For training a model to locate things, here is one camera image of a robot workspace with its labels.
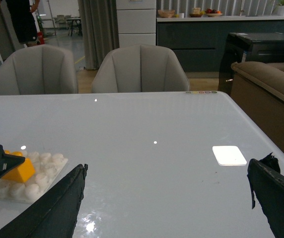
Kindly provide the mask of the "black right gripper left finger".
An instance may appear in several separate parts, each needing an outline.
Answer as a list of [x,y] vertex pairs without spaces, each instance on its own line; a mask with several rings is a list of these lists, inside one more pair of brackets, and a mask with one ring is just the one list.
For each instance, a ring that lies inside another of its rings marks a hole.
[[79,164],[0,229],[0,238],[71,238],[84,198],[88,165]]

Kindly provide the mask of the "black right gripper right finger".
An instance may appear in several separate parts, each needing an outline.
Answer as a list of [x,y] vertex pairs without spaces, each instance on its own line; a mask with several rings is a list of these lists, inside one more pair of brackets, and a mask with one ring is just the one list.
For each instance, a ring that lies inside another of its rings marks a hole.
[[284,238],[284,176],[278,159],[268,154],[251,159],[247,169],[252,208],[258,200],[276,238]]

